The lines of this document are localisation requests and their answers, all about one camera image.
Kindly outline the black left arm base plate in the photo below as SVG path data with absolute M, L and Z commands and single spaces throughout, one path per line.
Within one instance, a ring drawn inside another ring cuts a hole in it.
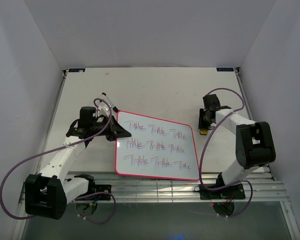
M 87 194 L 75 198 L 76 201 L 109 201 L 111 200 L 112 186 L 110 184 L 97 184 L 95 189 Z

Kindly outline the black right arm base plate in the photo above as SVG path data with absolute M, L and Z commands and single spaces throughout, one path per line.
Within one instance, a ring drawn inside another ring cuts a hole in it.
M 198 193 L 201 200 L 244 200 L 246 198 L 242 184 L 232 185 L 218 191 L 206 190 L 198 185 L 193 192 Z

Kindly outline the pink framed whiteboard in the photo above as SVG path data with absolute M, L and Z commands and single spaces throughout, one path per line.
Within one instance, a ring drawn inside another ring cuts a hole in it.
M 114 170 L 118 175 L 180 181 L 199 179 L 190 125 L 123 110 L 117 113 L 117 121 L 131 134 L 115 143 Z

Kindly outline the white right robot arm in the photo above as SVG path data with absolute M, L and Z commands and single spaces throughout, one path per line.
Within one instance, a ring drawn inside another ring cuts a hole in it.
M 227 199 L 234 193 L 234 186 L 241 184 L 246 176 L 275 161 L 276 151 L 271 127 L 266 121 L 247 119 L 238 114 L 237 110 L 227 105 L 222 106 L 216 94 L 207 94 L 202 99 L 204 108 L 199 112 L 199 128 L 208 131 L 213 124 L 215 126 L 211 129 L 201 153 L 200 172 L 209 141 L 218 127 L 222 126 L 235 135 L 234 162 L 219 174 L 214 185 L 204 185 L 200 180 L 203 189 L 216 192 L 220 198 Z

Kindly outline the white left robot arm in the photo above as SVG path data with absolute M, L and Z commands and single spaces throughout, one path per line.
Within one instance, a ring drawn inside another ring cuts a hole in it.
M 93 138 L 105 136 L 113 142 L 132 135 L 125 130 L 114 116 L 101 115 L 97 109 L 84 106 L 79 118 L 69 127 L 63 148 L 57 150 L 52 160 L 37 174 L 25 180 L 25 211 L 29 215 L 60 219 L 67 205 L 76 198 L 92 199 L 97 192 L 95 179 L 88 174 L 78 174 L 70 180 L 66 176 L 79 156 L 87 149 Z

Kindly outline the yellow whiteboard eraser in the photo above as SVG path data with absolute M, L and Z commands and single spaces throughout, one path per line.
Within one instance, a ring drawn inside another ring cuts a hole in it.
M 205 128 L 200 128 L 200 129 L 199 129 L 199 134 L 200 134 L 200 135 L 206 136 L 206 135 L 208 134 L 208 130 L 205 129 Z

